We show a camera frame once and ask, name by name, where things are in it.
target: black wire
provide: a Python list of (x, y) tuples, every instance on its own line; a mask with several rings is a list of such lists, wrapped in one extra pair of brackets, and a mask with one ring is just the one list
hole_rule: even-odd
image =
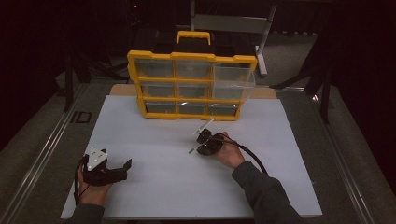
[(75, 198), (76, 205), (79, 204), (79, 196), (80, 195), (78, 195), (78, 171), (79, 171), (80, 165), (82, 164), (82, 160), (83, 159), (78, 161), (78, 164), (77, 164), (77, 167), (76, 167), (76, 171), (75, 171), (75, 183), (74, 183), (75, 184), (75, 192), (73, 193), (73, 196)]
[(234, 146), (240, 147), (242, 150), (246, 151), (246, 153), (247, 153), (251, 158), (253, 158), (254, 161), (256, 161), (256, 162), (259, 164), (260, 168), (262, 169), (262, 172), (265, 173), (266, 175), (268, 175), (268, 173), (267, 173), (267, 171), (265, 170), (265, 167), (264, 167), (264, 165), (262, 164), (262, 162), (260, 161), (260, 159), (259, 159), (252, 151), (250, 151), (250, 149), (248, 149), (248, 148), (245, 147), (245, 146), (239, 145), (236, 141), (234, 141), (234, 140), (231, 139), (230, 137), (226, 136), (225, 134), (220, 133), (220, 135), (222, 135), (222, 136), (224, 136), (224, 137), (227, 137), (227, 138), (230, 139), (231, 141), (229, 141), (229, 140), (224, 140), (224, 139), (218, 139), (218, 138), (208, 138), (208, 139), (220, 141), (220, 142), (223, 142), (223, 143), (229, 143), (229, 144), (233, 144)]
[(221, 2), (219, 1), (219, 2), (218, 2), (218, 6), (216, 7), (216, 10), (215, 10), (214, 15), (217, 15), (217, 14), (218, 14), (218, 10), (219, 10), (220, 4), (221, 4)]
[(90, 185), (88, 185), (87, 188), (85, 188), (85, 189), (79, 194), (78, 197), (81, 197), (81, 195), (82, 195), (82, 194), (85, 192), (85, 190), (87, 190), (89, 187), (90, 187)]
[(216, 3), (212, 3), (212, 5), (210, 5), (210, 8), (207, 10), (206, 14), (210, 13), (210, 10), (212, 10), (212, 7), (215, 5)]

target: hand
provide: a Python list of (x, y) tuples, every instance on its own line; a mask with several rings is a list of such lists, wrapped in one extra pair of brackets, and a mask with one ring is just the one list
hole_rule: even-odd
[(103, 206), (108, 191), (113, 184), (108, 184), (100, 187), (91, 186), (84, 182), (82, 177), (82, 165), (79, 166), (78, 170), (78, 193), (79, 193), (79, 203), (85, 204), (96, 204)]
[[(222, 134), (224, 135), (224, 140), (233, 141), (226, 132)], [(231, 143), (223, 143), (221, 150), (212, 155), (212, 157), (232, 168), (236, 168), (245, 161), (239, 147)]]

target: yellow frame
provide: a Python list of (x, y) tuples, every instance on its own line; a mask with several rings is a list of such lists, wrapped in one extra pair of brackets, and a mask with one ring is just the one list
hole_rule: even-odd
[[(179, 32), (177, 35), (177, 43), (181, 37), (196, 37), (196, 38), (207, 38), (208, 44), (210, 45), (210, 35), (208, 32), (188, 32), (183, 31)], [(176, 97), (176, 84), (183, 83), (191, 83), (191, 84), (199, 84), (199, 83), (213, 83), (213, 63), (247, 63), (249, 64), (249, 70), (254, 71), (257, 65), (257, 59), (253, 55), (235, 55), (233, 57), (219, 57), (214, 54), (206, 54), (206, 53), (193, 53), (193, 52), (172, 52), (170, 54), (157, 54), (152, 53), (151, 51), (144, 50), (130, 50), (128, 52), (128, 71), (130, 74), (131, 80), (134, 82), (136, 87), (136, 102), (138, 108), (142, 112), (144, 118), (150, 119), (210, 119), (214, 118), (215, 120), (238, 120), (240, 117), (240, 109), (244, 101), (241, 100), (219, 100), (210, 98), (210, 90), (207, 92), (206, 98), (180, 98)], [(171, 77), (140, 77), (137, 74), (136, 64), (134, 62), (135, 59), (150, 59), (150, 60), (169, 60), (172, 62), (173, 73)], [(178, 77), (175, 62), (179, 60), (192, 60), (192, 61), (202, 61), (202, 62), (211, 62), (211, 70), (209, 78), (181, 78)], [(171, 82), (174, 83), (174, 97), (152, 97), (152, 96), (144, 96), (140, 83), (142, 81), (151, 81), (151, 82)], [(175, 103), (175, 113), (149, 113), (147, 112), (145, 102), (146, 101), (158, 101), (158, 102), (174, 102)], [(234, 116), (225, 116), (225, 115), (209, 115), (209, 114), (179, 114), (177, 102), (191, 102), (191, 103), (205, 103), (205, 111), (207, 111), (209, 104), (230, 104), (230, 105), (238, 105), (236, 108), (236, 112)]]

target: small object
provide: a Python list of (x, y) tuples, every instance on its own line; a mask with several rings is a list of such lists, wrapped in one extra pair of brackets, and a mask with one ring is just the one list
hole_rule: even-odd
[(106, 151), (91, 148), (90, 157), (88, 159), (88, 170), (91, 171), (105, 159), (107, 159)]
[(208, 129), (203, 129), (197, 138), (197, 142), (201, 144), (197, 149), (199, 154), (210, 156), (221, 150), (224, 138), (220, 133), (212, 135), (212, 132)]
[[(128, 160), (121, 168), (110, 170), (106, 168), (106, 150), (102, 149), (100, 152), (103, 154), (94, 151), (90, 155), (85, 155), (81, 159), (81, 163), (83, 164), (82, 175), (84, 182), (92, 186), (103, 186), (106, 184), (120, 182), (121, 180), (126, 180), (127, 171), (131, 168), (132, 160)], [(97, 159), (97, 162), (93, 165), (90, 165), (89, 162), (91, 157), (97, 157), (98, 154), (99, 159)]]
[(201, 125), (201, 127), (199, 127), (199, 129), (194, 134), (201, 133), (213, 120), (215, 119), (210, 118), (210, 120), (208, 120), (205, 124)]

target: white board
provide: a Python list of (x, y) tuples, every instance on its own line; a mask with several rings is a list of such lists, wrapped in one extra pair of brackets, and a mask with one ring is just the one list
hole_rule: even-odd
[[(115, 219), (252, 217), (244, 191), (232, 179), (232, 168), (199, 155), (198, 119), (144, 119), (135, 97), (107, 96), (90, 143), (106, 148), (107, 168), (132, 159), (128, 179), (113, 185), (105, 217)], [(262, 161), (268, 174), (282, 183), (291, 205), (303, 217), (321, 215), (300, 150), (283, 106), (276, 99), (250, 99), (238, 121), (213, 121), (213, 134), (226, 131)], [(246, 160), (251, 160), (244, 153)], [(61, 218), (75, 209), (73, 188)]]

